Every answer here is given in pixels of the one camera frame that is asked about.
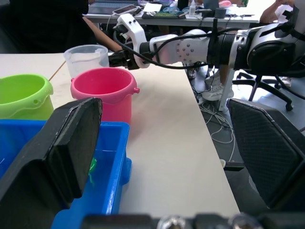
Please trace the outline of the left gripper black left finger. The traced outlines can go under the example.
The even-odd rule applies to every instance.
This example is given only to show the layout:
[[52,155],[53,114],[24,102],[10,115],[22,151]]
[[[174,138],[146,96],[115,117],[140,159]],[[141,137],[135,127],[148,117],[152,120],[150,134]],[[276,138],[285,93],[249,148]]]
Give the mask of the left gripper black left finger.
[[80,198],[97,144],[102,101],[85,98],[54,110],[0,179],[0,226],[49,229]]

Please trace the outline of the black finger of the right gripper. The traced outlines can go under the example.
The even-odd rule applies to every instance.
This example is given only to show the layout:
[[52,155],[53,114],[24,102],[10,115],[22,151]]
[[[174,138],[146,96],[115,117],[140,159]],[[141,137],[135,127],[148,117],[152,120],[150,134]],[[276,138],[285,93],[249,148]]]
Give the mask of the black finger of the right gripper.
[[125,67],[126,66],[126,58],[125,51],[120,50],[114,52],[108,56],[109,66],[110,67]]

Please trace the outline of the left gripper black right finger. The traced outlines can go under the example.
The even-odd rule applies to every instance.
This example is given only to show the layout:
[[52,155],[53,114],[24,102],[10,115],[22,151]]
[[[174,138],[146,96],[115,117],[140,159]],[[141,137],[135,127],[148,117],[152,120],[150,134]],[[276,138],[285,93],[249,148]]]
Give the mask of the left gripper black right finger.
[[278,110],[229,99],[240,156],[269,208],[305,208],[305,137]]

